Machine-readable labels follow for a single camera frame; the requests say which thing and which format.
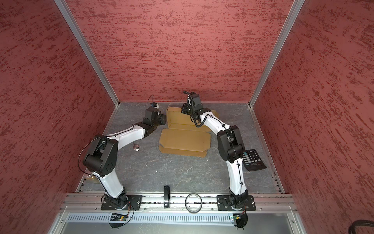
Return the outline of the brown cardboard box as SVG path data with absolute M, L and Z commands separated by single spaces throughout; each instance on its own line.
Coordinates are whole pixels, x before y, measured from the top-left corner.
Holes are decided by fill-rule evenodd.
M 205 125 L 197 128 L 181 107 L 169 106 L 166 116 L 168 127 L 161 132 L 160 152 L 204 158 L 211 148 L 213 132 Z

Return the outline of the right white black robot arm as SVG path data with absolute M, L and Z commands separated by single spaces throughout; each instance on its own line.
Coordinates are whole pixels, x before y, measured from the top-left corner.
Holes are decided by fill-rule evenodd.
M 243 176 L 245 146 L 238 126 L 222 122 L 209 109 L 184 103 L 181 113 L 189 115 L 196 127 L 206 126 L 216 136 L 218 151 L 226 162 L 229 174 L 229 204 L 235 210 L 244 208 L 249 194 Z

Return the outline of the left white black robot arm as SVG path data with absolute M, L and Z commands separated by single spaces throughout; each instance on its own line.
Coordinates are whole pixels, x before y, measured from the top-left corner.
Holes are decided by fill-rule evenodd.
M 149 136 L 160 125 L 165 125 L 166 115 L 152 102 L 145 111 L 142 122 L 111 135 L 98 135 L 90 143 L 90 149 L 83 165 L 96 176 L 104 188 L 104 201 L 115 210 L 129 208 L 125 187 L 120 183 L 115 171 L 117 152 L 121 148 Z

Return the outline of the small metal spoon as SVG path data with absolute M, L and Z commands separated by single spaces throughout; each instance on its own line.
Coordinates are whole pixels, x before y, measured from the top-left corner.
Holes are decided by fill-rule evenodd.
M 137 143 L 133 143 L 133 149 L 138 152 L 140 150 L 140 146 Z

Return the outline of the black calculator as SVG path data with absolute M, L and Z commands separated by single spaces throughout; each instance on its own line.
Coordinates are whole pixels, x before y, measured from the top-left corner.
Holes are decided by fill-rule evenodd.
M 267 168 L 255 149 L 245 150 L 243 152 L 243 165 L 250 172 Z

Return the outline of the left circuit board connector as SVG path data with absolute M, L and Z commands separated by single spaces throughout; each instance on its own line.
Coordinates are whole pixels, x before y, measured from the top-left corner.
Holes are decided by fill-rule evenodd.
M 111 214 L 109 225 L 112 229 L 118 229 L 127 223 L 128 214 Z

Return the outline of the circuit board connector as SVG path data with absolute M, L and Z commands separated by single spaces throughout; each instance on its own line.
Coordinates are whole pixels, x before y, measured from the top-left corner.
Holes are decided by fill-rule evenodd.
M 248 215 L 243 214 L 235 214 L 233 215 L 233 224 L 237 228 L 244 228 L 247 225 L 248 222 Z
M 118 229 L 127 223 L 128 214 L 111 214 L 109 225 L 112 229 Z

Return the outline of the right circuit board connector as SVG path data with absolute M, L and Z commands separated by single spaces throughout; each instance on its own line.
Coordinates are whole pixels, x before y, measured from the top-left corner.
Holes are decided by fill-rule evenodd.
M 235 214 L 233 215 L 233 224 L 237 228 L 244 228 L 247 225 L 248 222 L 248 215 L 243 214 Z

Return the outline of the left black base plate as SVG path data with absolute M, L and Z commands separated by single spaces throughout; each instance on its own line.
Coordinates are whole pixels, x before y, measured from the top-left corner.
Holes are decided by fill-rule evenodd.
M 142 195 L 127 195 L 127 201 L 125 202 L 124 207 L 119 208 L 113 202 L 110 201 L 107 195 L 104 195 L 102 198 L 101 210 L 103 211 L 125 211 L 129 208 L 138 211 L 142 202 Z

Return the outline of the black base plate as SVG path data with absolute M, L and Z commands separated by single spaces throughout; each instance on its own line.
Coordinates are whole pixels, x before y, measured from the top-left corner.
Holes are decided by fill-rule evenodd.
M 219 211 L 256 211 L 256 204 L 253 196 L 249 196 L 242 208 L 234 208 L 230 203 L 229 196 L 218 195 L 217 207 Z
M 101 210 L 103 211 L 125 211 L 129 208 L 138 211 L 142 202 L 142 195 L 127 195 L 127 201 L 125 202 L 124 207 L 119 208 L 113 202 L 110 201 L 107 195 L 104 195 L 102 198 Z

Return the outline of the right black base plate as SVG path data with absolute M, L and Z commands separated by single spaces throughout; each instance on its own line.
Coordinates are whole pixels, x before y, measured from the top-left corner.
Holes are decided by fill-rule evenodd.
M 253 196 L 249 196 L 242 208 L 234 208 L 230 203 L 229 196 L 218 195 L 217 207 L 219 211 L 256 211 L 256 204 Z

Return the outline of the left aluminium corner post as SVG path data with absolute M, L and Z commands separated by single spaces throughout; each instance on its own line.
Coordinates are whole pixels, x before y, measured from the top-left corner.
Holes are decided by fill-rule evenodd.
M 120 105 L 120 100 L 115 94 L 114 89 L 110 85 L 109 80 L 107 79 L 103 69 L 101 68 L 97 58 L 95 57 L 92 49 L 90 48 L 86 38 L 84 37 L 78 23 L 76 22 L 68 4 L 66 1 L 63 0 L 54 0 L 55 4 L 57 5 L 60 13 L 62 14 L 63 18 L 67 22 L 69 28 L 71 29 L 72 33 L 74 34 L 76 40 L 78 41 L 79 45 L 81 46 L 84 54 L 86 55 L 87 59 L 89 60 L 92 68 L 94 69 L 95 73 L 99 77 L 101 83 L 103 84 L 106 92 L 110 96 L 112 102 L 114 103 L 115 107 Z

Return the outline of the aluminium corner post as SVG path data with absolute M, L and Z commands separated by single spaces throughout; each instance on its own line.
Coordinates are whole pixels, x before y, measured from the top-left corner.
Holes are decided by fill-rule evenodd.
M 57 5 L 60 13 L 62 14 L 63 18 L 67 22 L 69 28 L 71 29 L 72 33 L 74 34 L 76 40 L 78 41 L 79 45 L 81 46 L 84 54 L 86 55 L 87 59 L 89 60 L 92 68 L 94 69 L 95 73 L 99 77 L 101 83 L 103 84 L 106 92 L 110 96 L 112 102 L 114 103 L 115 107 L 120 105 L 120 100 L 115 94 L 114 89 L 110 85 L 109 80 L 107 79 L 103 69 L 101 68 L 97 58 L 95 57 L 92 49 L 90 48 L 86 38 L 84 37 L 78 23 L 76 22 L 68 4 L 66 1 L 63 0 L 54 0 L 55 4 Z
M 259 79 L 259 82 L 255 88 L 255 91 L 249 101 L 249 107 L 253 108 L 255 106 L 256 100 L 258 99 L 260 92 L 265 85 L 265 82 L 284 46 L 284 43 L 286 42 L 286 39 L 295 23 L 295 20 L 298 17 L 298 14 L 301 11 L 301 8 L 304 4 L 305 0 L 294 0 L 293 4 L 290 8 L 290 11 L 286 17 L 286 20 L 282 26 L 282 29 L 278 35 L 278 38 L 276 40 L 276 43 L 272 49 L 272 52 L 270 54 L 270 57 L 268 59 L 268 62 L 266 63 L 266 66 L 263 70 L 263 73 Z

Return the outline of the aluminium frame rail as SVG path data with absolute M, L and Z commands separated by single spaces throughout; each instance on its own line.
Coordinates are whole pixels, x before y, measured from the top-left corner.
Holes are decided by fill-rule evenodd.
M 198 210 L 200 213 L 223 213 L 217 207 L 218 194 L 200 193 L 199 196 L 189 193 L 171 193 L 170 207 L 164 209 L 164 193 L 136 193 L 129 195 L 142 195 L 141 213 L 187 213 L 188 210 Z M 294 198 L 290 194 L 252 194 L 256 204 L 256 211 L 247 213 L 298 213 Z M 71 193 L 67 194 L 62 203 L 60 212 L 88 212 L 103 213 L 101 210 L 103 193 Z

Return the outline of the right aluminium corner post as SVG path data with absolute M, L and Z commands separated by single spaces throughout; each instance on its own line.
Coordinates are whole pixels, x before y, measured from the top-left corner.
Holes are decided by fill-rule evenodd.
M 270 57 L 268 59 L 268 62 L 266 63 L 266 66 L 263 70 L 263 73 L 259 79 L 259 82 L 255 88 L 255 91 L 249 101 L 249 107 L 253 108 L 255 106 L 256 100 L 258 99 L 260 92 L 265 85 L 265 82 L 284 46 L 284 43 L 286 42 L 286 39 L 295 23 L 295 20 L 298 17 L 298 14 L 301 11 L 301 8 L 304 4 L 305 0 L 294 0 L 293 4 L 290 8 L 290 11 L 286 17 L 286 20 L 282 26 L 282 29 L 278 35 L 278 38 L 276 40 L 276 43 L 272 49 L 272 52 L 270 54 Z

